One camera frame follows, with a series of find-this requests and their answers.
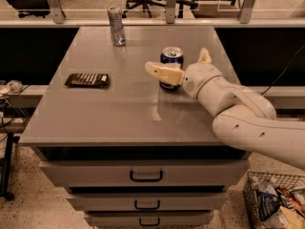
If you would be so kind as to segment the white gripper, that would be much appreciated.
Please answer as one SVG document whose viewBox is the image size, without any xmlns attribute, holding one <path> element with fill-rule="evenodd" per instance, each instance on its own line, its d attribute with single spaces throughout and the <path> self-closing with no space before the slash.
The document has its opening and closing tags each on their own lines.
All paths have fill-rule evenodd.
<svg viewBox="0 0 305 229">
<path fill-rule="evenodd" d="M 198 63 L 190 65 L 184 72 L 178 63 L 146 62 L 146 72 L 160 81 L 174 86 L 181 85 L 186 94 L 196 99 L 200 89 L 211 79 L 221 76 L 222 72 L 214 66 L 209 51 L 200 50 Z"/>
</svg>

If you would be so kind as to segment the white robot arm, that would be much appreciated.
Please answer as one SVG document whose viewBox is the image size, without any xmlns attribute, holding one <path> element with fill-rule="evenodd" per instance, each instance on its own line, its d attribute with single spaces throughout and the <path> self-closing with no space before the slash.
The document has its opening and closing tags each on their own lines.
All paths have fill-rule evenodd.
<svg viewBox="0 0 305 229">
<path fill-rule="evenodd" d="M 213 133 L 223 143 L 305 169 L 305 123 L 278 120 L 274 105 L 252 89 L 224 78 L 203 48 L 198 61 L 181 70 L 178 63 L 145 63 L 148 74 L 177 86 L 213 117 Z"/>
</svg>

